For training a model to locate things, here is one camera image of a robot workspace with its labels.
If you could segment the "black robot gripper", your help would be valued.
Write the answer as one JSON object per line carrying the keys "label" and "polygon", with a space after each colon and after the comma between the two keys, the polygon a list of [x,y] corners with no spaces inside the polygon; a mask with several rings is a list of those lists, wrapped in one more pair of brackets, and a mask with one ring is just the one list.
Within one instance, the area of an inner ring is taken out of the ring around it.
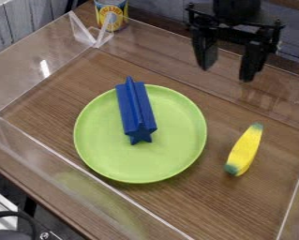
{"label": "black robot gripper", "polygon": [[188,3],[191,44],[196,63],[208,70],[217,60],[217,40],[245,45],[239,80],[252,81],[268,52],[276,51],[281,20],[261,9],[260,2]]}

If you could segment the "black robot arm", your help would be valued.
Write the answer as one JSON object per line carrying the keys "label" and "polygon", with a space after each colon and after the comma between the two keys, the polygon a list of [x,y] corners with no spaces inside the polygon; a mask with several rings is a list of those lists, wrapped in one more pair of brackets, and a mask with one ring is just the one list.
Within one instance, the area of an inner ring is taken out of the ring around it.
{"label": "black robot arm", "polygon": [[263,69],[268,55],[277,50],[279,18],[261,9],[261,0],[211,0],[188,3],[191,46],[199,67],[208,70],[217,60],[217,41],[245,47],[239,68],[239,80],[249,83]]}

